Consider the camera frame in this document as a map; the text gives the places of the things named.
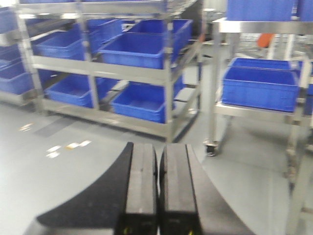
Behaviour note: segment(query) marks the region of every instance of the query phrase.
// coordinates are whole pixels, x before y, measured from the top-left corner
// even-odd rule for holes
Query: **wall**
[[[204,0],[205,8],[214,8],[219,11],[226,11],[227,0]]]
[[[0,0],[0,6],[11,6],[15,0]]]

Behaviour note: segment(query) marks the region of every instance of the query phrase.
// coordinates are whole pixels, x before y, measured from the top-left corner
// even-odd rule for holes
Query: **gray floor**
[[[223,151],[207,158],[202,141],[207,136],[210,68],[206,59],[203,110],[181,142],[192,144],[208,176],[256,234],[284,235],[289,203],[284,150],[289,127],[234,118]],[[191,65],[185,77],[195,71]],[[28,123],[33,123],[31,130],[19,131]],[[224,123],[224,117],[219,117],[219,132]],[[92,142],[73,150],[64,148],[85,140]],[[160,139],[144,134],[62,115],[44,117],[29,106],[0,103],[0,234],[21,235],[35,215],[83,190],[114,162],[128,141],[152,143],[158,156],[164,147]],[[46,157],[46,151],[56,145],[62,146],[60,156]],[[312,224],[301,223],[298,234],[313,234]]]

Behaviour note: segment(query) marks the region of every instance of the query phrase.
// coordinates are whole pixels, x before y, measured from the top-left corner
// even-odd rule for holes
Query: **orange object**
[[[262,33],[258,39],[259,47],[268,47],[274,38],[274,33]]]

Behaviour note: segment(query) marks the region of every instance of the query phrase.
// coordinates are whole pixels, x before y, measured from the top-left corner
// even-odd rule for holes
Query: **blue storage bin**
[[[10,50],[18,50],[19,46],[17,44],[13,44],[9,47],[0,47],[0,53],[5,53]]]
[[[31,76],[24,70],[22,63],[17,63],[0,70],[1,91],[22,94],[33,88]]]
[[[107,92],[115,86],[118,80],[110,78],[97,78],[99,100],[104,98]],[[92,108],[91,91],[88,77],[85,75],[71,74],[58,83],[45,89],[50,99],[64,103]]]
[[[38,44],[43,43],[44,41],[46,41],[50,38],[54,38],[55,36],[60,35],[61,33],[63,33],[63,32],[61,32],[61,31],[53,32],[53,33],[50,33],[44,37],[41,37],[39,39],[32,41],[31,44],[32,44],[34,55],[40,55],[40,49],[37,47]]]
[[[122,34],[122,20],[88,20],[87,24],[92,53],[96,53],[103,43]]]
[[[173,20],[173,56],[174,62],[179,51],[188,44],[191,39],[192,20]],[[145,20],[135,24],[127,32],[135,33],[164,33],[167,29],[164,27],[162,20]]]
[[[141,83],[141,82],[129,82],[130,84],[136,84],[136,85],[142,85],[142,88],[144,89],[146,86],[154,86],[152,84],[147,84],[147,83]],[[181,75],[177,81],[175,82],[174,84],[174,91],[173,91],[173,97],[175,98],[178,93],[184,89],[186,87],[186,85],[184,84],[183,82],[183,75]]]
[[[103,62],[109,64],[163,68],[163,36],[125,33],[99,49]]]
[[[286,71],[295,71],[299,69],[299,64],[296,61],[248,58],[234,58],[228,66]]]
[[[313,1],[298,0],[298,16],[300,21],[313,21]]]
[[[230,67],[222,103],[292,112],[298,95],[296,74],[284,70]]]
[[[290,21],[294,0],[228,0],[229,21]]]
[[[38,43],[37,48],[43,56],[84,60],[82,38],[77,27]]]
[[[0,52],[0,69],[16,64],[21,61],[21,54],[18,47],[12,47]]]
[[[0,33],[5,33],[18,28],[15,13],[10,7],[0,8]]]
[[[181,76],[174,84],[173,97],[184,87]],[[111,105],[117,114],[164,123],[164,101],[164,87],[130,82],[128,87],[112,100]]]

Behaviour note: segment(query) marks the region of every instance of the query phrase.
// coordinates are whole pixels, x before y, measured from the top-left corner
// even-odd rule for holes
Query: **shelf tier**
[[[56,30],[66,24],[72,24],[74,20],[60,20],[53,19],[41,23],[36,23],[28,25],[28,34],[30,37],[35,37],[37,35],[47,33]],[[13,31],[5,32],[0,34],[0,47],[8,47],[15,43],[18,43],[21,39],[21,33],[16,29]]]
[[[31,102],[36,97],[36,91],[30,90],[23,94],[13,94],[0,91],[0,101],[5,101],[11,104],[25,105]]]
[[[185,121],[185,117],[188,114],[188,110],[195,99],[200,95],[201,86],[194,86],[191,96],[188,102],[185,103],[182,111],[177,118],[173,119],[175,131],[179,130]],[[166,138],[168,136],[167,124],[147,121],[139,118],[128,117],[120,114],[115,114],[108,111],[96,110],[91,108],[85,108],[81,106],[75,106],[66,104],[47,98],[43,99],[43,106],[46,111],[52,111],[56,113],[66,114],[70,116],[80,117],[87,120],[96,121],[99,123],[109,124],[112,126],[131,129],[134,131],[148,133],[155,136]]]
[[[227,21],[225,18],[221,18],[213,23],[219,24],[220,33],[278,33],[313,35],[313,22]]]
[[[49,15],[61,18],[78,18],[77,9],[82,6],[84,14],[115,14],[115,15],[140,15],[140,14],[180,14],[197,0],[179,2],[177,0],[137,0],[137,1],[102,1],[102,2],[61,2],[61,3],[28,3],[19,4],[18,9],[23,18]]]
[[[201,43],[196,41],[191,45],[188,52],[180,59],[173,83],[181,75],[185,66],[194,58],[201,48]],[[124,65],[106,64],[99,62],[88,62],[81,60],[60,59],[45,56],[32,56],[33,66],[37,69],[62,71],[83,75],[93,75],[133,82],[144,82],[154,85],[165,85],[167,77],[166,70],[132,67]]]
[[[299,126],[310,126],[311,123],[311,116],[304,116],[300,121],[294,122],[293,121],[294,113],[267,109],[257,109],[237,105],[228,105],[223,104],[221,102],[218,102],[216,104],[215,113],[234,117],[251,118],[254,120],[272,121]]]

